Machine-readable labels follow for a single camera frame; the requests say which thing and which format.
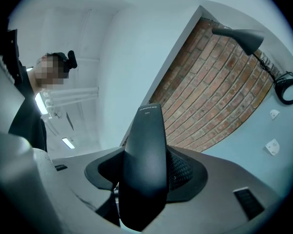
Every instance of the person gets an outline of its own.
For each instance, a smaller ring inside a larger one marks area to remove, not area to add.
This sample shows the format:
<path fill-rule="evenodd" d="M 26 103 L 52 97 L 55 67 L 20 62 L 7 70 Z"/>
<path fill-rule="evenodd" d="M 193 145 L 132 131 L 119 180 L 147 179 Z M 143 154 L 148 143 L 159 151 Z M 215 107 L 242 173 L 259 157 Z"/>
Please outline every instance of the person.
<path fill-rule="evenodd" d="M 43 89 L 52 89 L 52 85 L 63 84 L 71 68 L 69 59 L 63 53 L 45 54 L 28 72 L 22 66 L 23 82 L 15 86 L 25 100 L 11 124 L 10 134 L 24 137 L 32 147 L 47 152 L 45 124 L 35 96 Z"/>

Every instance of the black shirt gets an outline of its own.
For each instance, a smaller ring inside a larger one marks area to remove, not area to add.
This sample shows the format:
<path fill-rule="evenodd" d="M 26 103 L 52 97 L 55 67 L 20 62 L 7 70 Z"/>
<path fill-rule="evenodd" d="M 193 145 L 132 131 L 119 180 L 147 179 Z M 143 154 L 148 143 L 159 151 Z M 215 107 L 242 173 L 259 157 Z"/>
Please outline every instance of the black shirt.
<path fill-rule="evenodd" d="M 23 83 L 15 85 L 25 97 L 9 129 L 10 134 L 24 137 L 34 148 L 47 152 L 46 130 L 26 68 L 22 67 Z"/>

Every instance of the black vent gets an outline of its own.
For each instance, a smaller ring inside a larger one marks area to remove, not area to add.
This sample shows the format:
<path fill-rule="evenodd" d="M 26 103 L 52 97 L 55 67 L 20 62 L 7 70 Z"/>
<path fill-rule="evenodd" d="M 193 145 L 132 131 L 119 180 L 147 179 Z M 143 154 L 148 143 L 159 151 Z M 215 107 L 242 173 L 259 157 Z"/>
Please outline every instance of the black vent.
<path fill-rule="evenodd" d="M 55 169 L 57 169 L 57 171 L 64 170 L 64 169 L 66 169 L 66 168 L 67 168 L 67 166 L 65 166 L 65 165 L 58 165 L 58 166 L 55 166 Z"/>
<path fill-rule="evenodd" d="M 169 191 L 175 190 L 193 178 L 193 169 L 181 158 L 167 152 Z"/>
<path fill-rule="evenodd" d="M 256 198 L 249 191 L 249 189 L 245 188 L 242 190 L 234 191 L 233 193 L 241 204 L 249 220 L 255 218 L 257 215 L 264 211 L 264 208 L 256 200 Z"/>

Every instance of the headphones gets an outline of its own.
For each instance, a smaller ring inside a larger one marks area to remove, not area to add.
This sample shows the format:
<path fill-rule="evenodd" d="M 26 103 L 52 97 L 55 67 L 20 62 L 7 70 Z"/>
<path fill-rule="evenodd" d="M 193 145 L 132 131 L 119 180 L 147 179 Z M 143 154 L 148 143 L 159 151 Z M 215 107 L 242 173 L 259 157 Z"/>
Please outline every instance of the headphones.
<path fill-rule="evenodd" d="M 68 73 L 72 68 L 77 68 L 77 62 L 76 62 L 74 51 L 72 51 L 72 50 L 68 51 L 68 53 L 67 53 L 68 58 L 62 52 L 57 52 L 57 53 L 53 53 L 53 54 L 57 55 L 63 59 L 65 73 Z"/>

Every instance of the black cable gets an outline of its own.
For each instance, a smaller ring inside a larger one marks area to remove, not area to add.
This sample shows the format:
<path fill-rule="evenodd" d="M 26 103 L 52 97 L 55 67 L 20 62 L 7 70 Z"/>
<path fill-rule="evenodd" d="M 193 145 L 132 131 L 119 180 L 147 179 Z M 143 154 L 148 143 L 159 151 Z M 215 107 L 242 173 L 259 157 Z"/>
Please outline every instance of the black cable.
<path fill-rule="evenodd" d="M 260 59 L 254 53 L 253 53 L 253 56 L 255 56 L 255 58 L 259 61 L 261 69 L 265 70 L 271 76 L 271 78 L 273 80 L 273 87 L 274 88 L 276 87 L 276 85 L 282 85 L 286 81 L 286 78 L 284 76 L 290 75 L 290 76 L 293 77 L 293 73 L 292 72 L 286 71 L 285 74 L 283 74 L 280 77 L 276 78 L 274 76 L 274 74 L 272 73 L 272 71 L 270 70 L 270 68 L 268 66 L 266 66 L 266 64 L 265 64 L 265 62 L 264 62 L 263 59 Z"/>
<path fill-rule="evenodd" d="M 270 70 L 270 68 L 268 66 L 266 66 L 265 62 L 260 59 L 258 56 L 256 56 L 253 53 L 253 56 L 255 56 L 255 58 L 259 61 L 260 63 L 260 67 L 265 70 L 273 79 L 273 88 L 279 98 L 279 100 L 285 104 L 285 105 L 292 105 L 293 104 L 293 99 L 292 100 L 285 100 L 283 98 L 284 92 L 293 85 L 293 78 L 291 79 L 286 79 L 285 76 L 286 75 L 290 75 L 293 77 L 293 73 L 292 72 L 288 72 L 286 71 L 285 74 L 279 76 L 278 78 L 276 78 L 274 76 L 274 74 L 272 73 L 272 71 Z"/>

